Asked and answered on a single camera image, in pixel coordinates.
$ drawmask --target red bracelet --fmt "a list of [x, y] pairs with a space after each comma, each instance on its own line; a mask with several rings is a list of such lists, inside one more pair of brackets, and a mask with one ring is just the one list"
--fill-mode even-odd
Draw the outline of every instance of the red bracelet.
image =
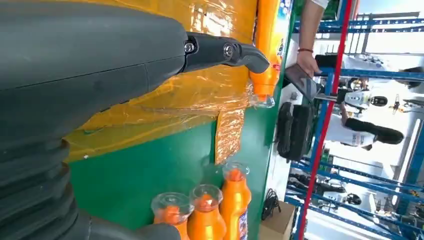
[[297, 50], [299, 53], [300, 52], [310, 52], [310, 53], [314, 53], [314, 51], [313, 50], [311, 50], [311, 49], [308, 49], [308, 48], [299, 48], [299, 50]]

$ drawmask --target black cable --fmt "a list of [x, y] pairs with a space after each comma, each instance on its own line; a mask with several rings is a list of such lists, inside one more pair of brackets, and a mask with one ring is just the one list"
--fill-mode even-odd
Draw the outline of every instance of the black cable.
[[263, 202], [262, 216], [260, 217], [260, 219], [264, 221], [268, 217], [272, 217], [274, 215], [274, 209], [276, 208], [278, 208], [278, 211], [281, 213], [277, 193], [272, 188], [270, 188], [268, 189], [265, 201]]

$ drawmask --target yellow plastic wrap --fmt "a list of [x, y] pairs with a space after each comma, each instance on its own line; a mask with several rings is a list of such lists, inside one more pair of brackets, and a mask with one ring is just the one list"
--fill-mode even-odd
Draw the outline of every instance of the yellow plastic wrap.
[[[187, 31], [252, 43], [257, 0], [74, 0], [133, 8]], [[155, 91], [94, 115], [66, 139], [69, 161], [115, 151], [210, 122], [248, 106], [245, 67], [216, 66], [172, 77]]]
[[215, 164], [224, 163], [229, 156], [239, 151], [244, 120], [243, 109], [219, 113], [215, 134]]

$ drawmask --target white sleeve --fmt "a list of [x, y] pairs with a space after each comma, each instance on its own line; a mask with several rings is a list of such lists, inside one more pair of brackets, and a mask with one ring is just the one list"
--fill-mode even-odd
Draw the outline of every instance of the white sleeve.
[[311, 0], [311, 1], [320, 5], [323, 9], [326, 9], [330, 0]]

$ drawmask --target orange detergent bottle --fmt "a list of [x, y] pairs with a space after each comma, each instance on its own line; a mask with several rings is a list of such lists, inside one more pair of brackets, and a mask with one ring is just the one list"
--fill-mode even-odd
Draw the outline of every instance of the orange detergent bottle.
[[170, 224], [176, 227], [181, 240], [190, 240], [187, 233], [187, 218], [194, 206], [188, 196], [178, 192], [165, 192], [157, 195], [151, 202], [154, 223]]
[[190, 193], [194, 212], [188, 219], [190, 240], [222, 240], [226, 225], [219, 211], [223, 194], [213, 185], [199, 185]]
[[227, 162], [223, 173], [223, 201], [219, 208], [227, 229], [224, 240], [247, 240], [248, 206], [252, 200], [246, 181], [249, 168], [238, 162]]
[[263, 73], [249, 74], [254, 93], [250, 102], [257, 107], [271, 108], [275, 105], [273, 95], [280, 76], [285, 41], [283, 37], [285, 31], [288, 31], [284, 28], [284, 22], [278, 18], [280, 7], [285, 8], [281, 0], [259, 0], [258, 3], [255, 45], [269, 60], [270, 66]]

